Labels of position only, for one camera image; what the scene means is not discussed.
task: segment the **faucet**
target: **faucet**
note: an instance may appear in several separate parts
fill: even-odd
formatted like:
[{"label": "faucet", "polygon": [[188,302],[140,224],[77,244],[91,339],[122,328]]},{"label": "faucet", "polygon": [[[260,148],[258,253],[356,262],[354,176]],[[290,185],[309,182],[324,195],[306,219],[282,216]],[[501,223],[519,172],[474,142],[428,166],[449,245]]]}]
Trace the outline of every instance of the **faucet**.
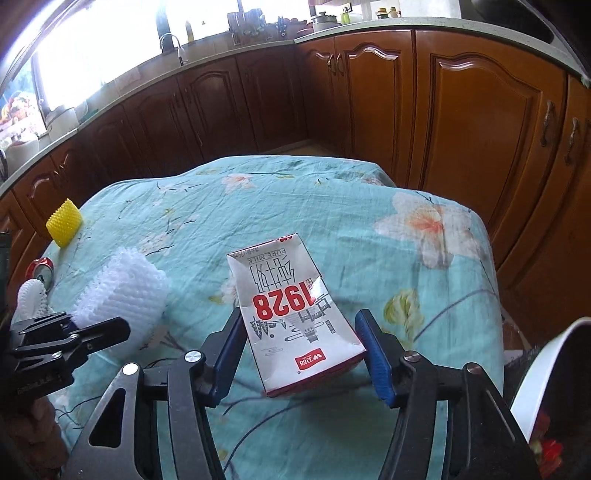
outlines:
[{"label": "faucet", "polygon": [[166,32],[164,35],[162,35],[162,37],[160,37],[160,50],[163,49],[162,47],[162,41],[164,39],[164,37],[166,37],[167,35],[170,35],[171,37],[174,37],[177,39],[177,43],[178,43],[178,47],[177,47],[177,56],[178,56],[178,62],[181,64],[181,67],[184,65],[184,59],[183,57],[185,57],[185,52],[184,52],[184,48],[181,46],[181,42],[178,39],[178,37],[170,32]]}]

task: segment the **blue gripper pad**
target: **blue gripper pad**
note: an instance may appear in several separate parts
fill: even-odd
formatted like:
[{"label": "blue gripper pad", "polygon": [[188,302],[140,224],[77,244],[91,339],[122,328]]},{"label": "blue gripper pad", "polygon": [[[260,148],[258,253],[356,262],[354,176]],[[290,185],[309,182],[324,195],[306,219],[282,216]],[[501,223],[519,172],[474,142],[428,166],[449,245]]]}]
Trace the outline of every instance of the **blue gripper pad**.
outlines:
[{"label": "blue gripper pad", "polygon": [[368,368],[375,392],[380,400],[386,402],[388,407],[394,408],[396,391],[392,384],[391,361],[398,361],[400,356],[397,354],[401,352],[392,352],[395,355],[394,358],[391,358],[392,355],[387,355],[382,348],[381,340],[385,339],[386,336],[390,337],[392,335],[382,332],[369,310],[360,310],[355,316],[355,333],[357,333],[357,336],[367,350],[365,354],[365,365]]},{"label": "blue gripper pad", "polygon": [[200,351],[205,354],[206,365],[212,370],[213,375],[211,390],[200,397],[206,407],[217,407],[228,395],[246,339],[242,313],[240,308],[236,307],[223,330],[210,333],[203,342]]}]

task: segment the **floor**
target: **floor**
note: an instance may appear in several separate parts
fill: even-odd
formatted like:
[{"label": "floor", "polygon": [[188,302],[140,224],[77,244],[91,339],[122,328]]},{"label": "floor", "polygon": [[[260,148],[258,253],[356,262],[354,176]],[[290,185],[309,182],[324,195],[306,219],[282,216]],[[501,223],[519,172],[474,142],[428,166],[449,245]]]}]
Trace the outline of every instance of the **floor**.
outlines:
[{"label": "floor", "polygon": [[273,155],[303,155],[307,157],[334,157],[335,154],[313,141],[298,142],[267,152]]}]

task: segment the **metal screw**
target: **metal screw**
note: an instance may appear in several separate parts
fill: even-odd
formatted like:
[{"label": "metal screw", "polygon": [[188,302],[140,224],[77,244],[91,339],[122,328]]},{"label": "metal screw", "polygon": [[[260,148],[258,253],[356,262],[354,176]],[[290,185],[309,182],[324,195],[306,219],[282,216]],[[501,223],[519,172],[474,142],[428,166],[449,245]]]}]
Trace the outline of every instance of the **metal screw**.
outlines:
[{"label": "metal screw", "polygon": [[133,375],[138,369],[138,364],[127,364],[123,367],[123,373],[124,375]]},{"label": "metal screw", "polygon": [[421,354],[415,352],[414,350],[407,350],[406,352],[404,352],[403,357],[407,362],[415,364],[421,359]]},{"label": "metal screw", "polygon": [[185,361],[189,362],[190,364],[199,362],[202,359],[202,357],[203,354],[196,350],[191,350],[190,352],[185,353]]},{"label": "metal screw", "polygon": [[472,375],[482,375],[484,371],[480,365],[474,362],[466,364],[466,370],[468,370]]}]

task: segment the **red logo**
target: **red logo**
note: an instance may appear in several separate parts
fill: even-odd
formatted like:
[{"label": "red logo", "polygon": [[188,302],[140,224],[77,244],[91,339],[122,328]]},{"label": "red logo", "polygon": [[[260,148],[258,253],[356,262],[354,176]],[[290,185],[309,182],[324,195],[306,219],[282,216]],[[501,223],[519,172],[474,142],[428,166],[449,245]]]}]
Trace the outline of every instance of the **red logo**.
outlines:
[{"label": "red logo", "polygon": [[320,348],[316,350],[312,350],[311,352],[305,354],[304,356],[297,356],[295,358],[295,362],[300,370],[305,370],[306,368],[313,367],[318,362],[322,360],[326,360],[324,353]]}]

